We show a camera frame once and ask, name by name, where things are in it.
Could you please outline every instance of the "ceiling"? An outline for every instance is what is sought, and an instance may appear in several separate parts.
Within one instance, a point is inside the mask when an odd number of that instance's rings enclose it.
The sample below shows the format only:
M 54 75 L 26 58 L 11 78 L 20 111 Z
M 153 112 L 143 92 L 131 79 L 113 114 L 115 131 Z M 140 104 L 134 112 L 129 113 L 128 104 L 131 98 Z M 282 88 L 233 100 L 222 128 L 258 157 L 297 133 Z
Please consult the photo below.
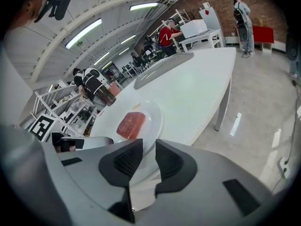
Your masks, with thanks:
M 38 23 L 9 32 L 4 46 L 14 67 L 29 85 L 62 77 L 71 80 L 73 68 L 88 68 L 109 52 L 95 66 L 101 69 L 124 49 L 133 48 L 158 17 L 149 19 L 158 7 L 130 11 L 130 6 L 155 1 L 165 0 L 71 0 L 61 21 L 49 18 L 49 11 Z M 82 42 L 80 46 L 76 43 L 70 49 L 65 47 L 99 18 L 102 24 L 82 37 L 78 41 Z M 134 34 L 134 39 L 120 44 Z

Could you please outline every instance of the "gray tray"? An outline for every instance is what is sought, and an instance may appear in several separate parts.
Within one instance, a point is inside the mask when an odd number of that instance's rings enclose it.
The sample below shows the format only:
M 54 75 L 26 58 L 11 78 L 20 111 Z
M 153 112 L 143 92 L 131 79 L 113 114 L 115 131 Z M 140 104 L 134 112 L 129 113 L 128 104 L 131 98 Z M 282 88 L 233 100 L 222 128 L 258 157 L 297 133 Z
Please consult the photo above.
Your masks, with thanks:
M 144 85 L 165 74 L 171 69 L 183 64 L 193 58 L 192 52 L 176 53 L 168 58 L 164 58 L 155 63 L 150 69 L 140 74 L 134 84 L 134 89 L 140 89 Z

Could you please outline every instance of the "white wall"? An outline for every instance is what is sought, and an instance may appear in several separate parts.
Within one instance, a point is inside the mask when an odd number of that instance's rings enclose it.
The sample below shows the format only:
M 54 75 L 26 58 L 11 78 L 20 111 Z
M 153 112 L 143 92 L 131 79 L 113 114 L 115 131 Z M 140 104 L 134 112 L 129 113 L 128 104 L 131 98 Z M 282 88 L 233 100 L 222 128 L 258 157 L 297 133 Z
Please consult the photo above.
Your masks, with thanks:
M 131 53 L 135 53 L 133 50 L 128 51 L 127 53 L 118 56 L 116 59 L 112 60 L 112 62 L 116 65 L 116 67 L 122 71 L 122 67 L 127 65 L 129 62 L 133 62 L 133 58 Z
M 3 47 L 0 49 L 0 124 L 17 125 L 33 91 L 13 67 Z

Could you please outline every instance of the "cable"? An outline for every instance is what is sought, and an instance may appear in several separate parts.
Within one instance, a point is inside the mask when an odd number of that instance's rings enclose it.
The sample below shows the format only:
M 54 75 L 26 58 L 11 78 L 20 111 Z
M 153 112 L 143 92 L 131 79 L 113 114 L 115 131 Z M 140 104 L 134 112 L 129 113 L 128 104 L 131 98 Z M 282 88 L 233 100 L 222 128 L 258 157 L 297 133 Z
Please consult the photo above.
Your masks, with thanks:
M 286 168 L 284 168 L 283 173 L 281 174 L 281 177 L 280 177 L 279 181 L 278 181 L 278 182 L 276 183 L 276 185 L 274 186 L 272 192 L 274 192 L 275 188 L 276 188 L 277 185 L 280 183 L 280 181 L 281 181 L 281 179 L 282 179 L 282 177 L 283 177 L 283 175 L 284 175 L 285 172 L 286 172 Z
M 295 112 L 295 123 L 294 123 L 294 125 L 293 125 L 293 134 L 292 134 L 292 142 L 291 142 L 290 152 L 289 152 L 289 155 L 288 155 L 287 160 L 284 162 L 285 165 L 288 163 L 288 161 L 289 161 L 289 159 L 290 159 L 290 157 L 291 157 L 291 152 L 292 152 L 292 147 L 293 147 L 293 137 L 294 137 L 294 135 L 295 135 L 295 127 L 296 127 L 296 123 L 297 123 L 297 110 L 298 110 L 298 98 L 299 98 L 299 96 L 298 96 L 299 94 L 298 94 L 297 87 L 296 87 L 296 93 L 297 93 L 297 99 L 296 99 L 296 106 L 295 106 L 295 111 L 296 111 L 296 112 Z M 286 172 L 286 168 L 284 168 L 283 173 L 281 174 L 280 179 L 278 180 L 278 182 L 277 182 L 276 185 L 274 186 L 272 192 L 274 192 L 275 188 L 276 188 L 277 185 L 280 183 L 280 181 L 281 181 L 281 179 L 282 179 L 282 177 L 283 177 L 283 175 L 284 175 L 285 172 Z
M 292 142 L 291 142 L 291 148 L 290 148 L 290 153 L 288 155 L 288 158 L 287 160 L 284 162 L 284 165 L 286 165 L 291 157 L 291 153 L 292 153 L 292 147 L 293 147 L 293 138 L 294 138 L 294 135 L 295 135 L 295 127 L 296 127 L 296 124 L 297 124 L 297 110 L 298 110 L 298 90 L 297 90 L 297 87 L 296 87 L 296 93 L 297 93 L 297 100 L 296 100 L 296 105 L 295 105 L 295 123 L 293 124 L 293 134 L 292 134 Z
M 249 51 L 245 51 L 244 54 L 241 56 L 242 58 L 249 58 L 251 56 L 250 52 Z

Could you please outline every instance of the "person in red shirt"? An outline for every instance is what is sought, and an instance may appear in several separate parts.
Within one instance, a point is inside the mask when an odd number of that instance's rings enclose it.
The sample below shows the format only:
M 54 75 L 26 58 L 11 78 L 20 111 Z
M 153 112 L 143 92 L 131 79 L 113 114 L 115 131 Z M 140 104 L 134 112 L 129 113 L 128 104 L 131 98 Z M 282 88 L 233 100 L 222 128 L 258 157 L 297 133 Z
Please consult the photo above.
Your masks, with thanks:
M 161 28 L 159 33 L 159 44 L 162 47 L 163 52 L 169 57 L 171 55 L 176 54 L 176 51 L 173 47 L 173 43 L 170 40 L 171 38 L 176 38 L 183 34 L 183 32 L 173 29 L 177 21 L 173 18 L 169 18 L 166 21 L 167 26 Z

